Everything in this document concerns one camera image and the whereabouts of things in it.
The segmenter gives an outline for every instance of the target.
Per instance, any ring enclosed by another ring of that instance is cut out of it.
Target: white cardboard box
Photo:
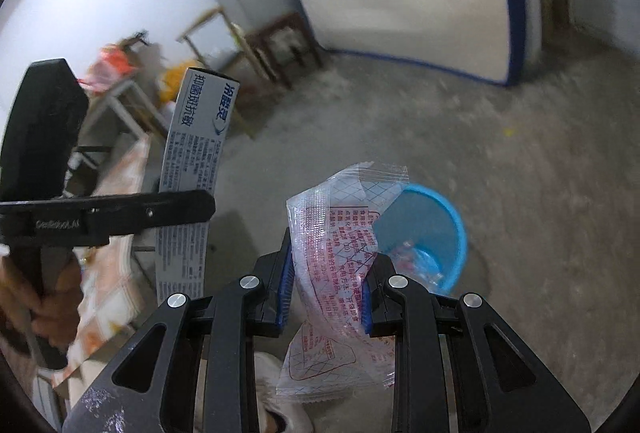
[[[204,189],[213,194],[238,88],[238,82],[210,70],[187,69],[164,149],[161,193]],[[176,292],[204,295],[208,232],[209,222],[158,228],[158,304]]]

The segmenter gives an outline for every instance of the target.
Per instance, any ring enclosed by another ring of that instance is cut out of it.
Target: metal screw
[[[187,302],[187,296],[184,294],[171,294],[166,301],[171,308],[178,308]]]
[[[409,285],[409,282],[404,276],[395,275],[389,278],[389,285],[393,288],[404,288]]]
[[[259,284],[260,279],[258,279],[256,276],[244,276],[240,280],[240,286],[246,289],[256,288]]]
[[[478,294],[467,294],[462,298],[462,301],[471,308],[478,308],[482,304],[482,298]]]

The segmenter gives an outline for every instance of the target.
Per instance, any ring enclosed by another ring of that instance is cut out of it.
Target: blue trash bin
[[[399,257],[411,258],[414,271],[399,273],[428,285],[431,292],[449,294],[465,266],[466,234],[460,215],[444,196],[411,184],[373,223],[373,230],[380,253],[395,264]],[[427,277],[437,280],[436,285],[425,283]]]

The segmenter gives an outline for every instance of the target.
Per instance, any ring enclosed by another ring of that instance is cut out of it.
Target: gray floor
[[[228,139],[209,289],[279,247],[293,194],[355,162],[406,165],[462,214],[470,248],[455,294],[483,294],[599,425],[640,370],[640,65],[575,35],[510,90],[328,60],[245,110],[255,140]],[[260,347],[283,356],[294,331]],[[319,433],[387,432],[390,408],[377,391],[308,411]]]

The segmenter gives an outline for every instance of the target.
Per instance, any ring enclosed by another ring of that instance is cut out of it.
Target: human hand
[[[82,301],[81,271],[78,262],[71,260],[62,270],[52,294],[38,297],[14,262],[8,256],[0,257],[0,315],[4,314],[8,327],[21,333],[29,327],[29,313],[34,313],[31,328],[36,335],[45,337],[49,344],[67,347],[78,331]]]

